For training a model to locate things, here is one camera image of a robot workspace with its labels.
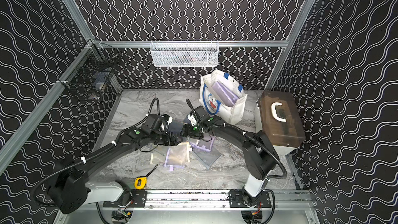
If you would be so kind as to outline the white canvas tote bag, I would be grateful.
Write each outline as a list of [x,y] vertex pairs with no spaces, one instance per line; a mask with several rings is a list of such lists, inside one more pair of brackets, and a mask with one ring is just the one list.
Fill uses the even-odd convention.
[[243,119],[247,94],[230,74],[214,70],[201,77],[200,103],[210,115],[217,115],[229,124]]

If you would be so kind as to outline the purple trim mesh pouch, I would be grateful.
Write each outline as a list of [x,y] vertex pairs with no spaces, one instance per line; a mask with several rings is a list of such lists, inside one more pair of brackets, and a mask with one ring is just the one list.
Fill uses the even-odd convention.
[[235,105],[237,100],[235,102],[230,102],[229,99],[224,95],[224,93],[221,91],[221,89],[218,87],[216,83],[212,85],[212,89],[217,94],[218,99],[222,101],[224,105],[226,105],[227,107],[233,107]]

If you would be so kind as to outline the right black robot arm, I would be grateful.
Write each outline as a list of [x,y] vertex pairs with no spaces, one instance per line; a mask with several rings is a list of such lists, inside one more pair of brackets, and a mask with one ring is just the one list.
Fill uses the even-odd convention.
[[191,110],[187,116],[190,123],[184,125],[181,136],[196,140],[203,140],[206,136],[217,137],[242,151],[249,177],[239,202],[256,206],[271,179],[287,178],[287,170],[265,133],[243,130],[219,116],[210,115],[203,106],[194,108],[189,99],[186,103]]

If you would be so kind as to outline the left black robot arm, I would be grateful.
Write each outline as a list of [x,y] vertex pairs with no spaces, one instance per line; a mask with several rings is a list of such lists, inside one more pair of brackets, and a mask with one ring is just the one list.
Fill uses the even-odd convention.
[[84,205],[92,190],[89,180],[114,161],[149,144],[177,146],[182,138],[169,130],[172,118],[148,112],[138,123],[123,129],[110,144],[80,157],[64,167],[56,167],[39,181],[31,191],[31,200],[41,207],[56,207],[69,214]]

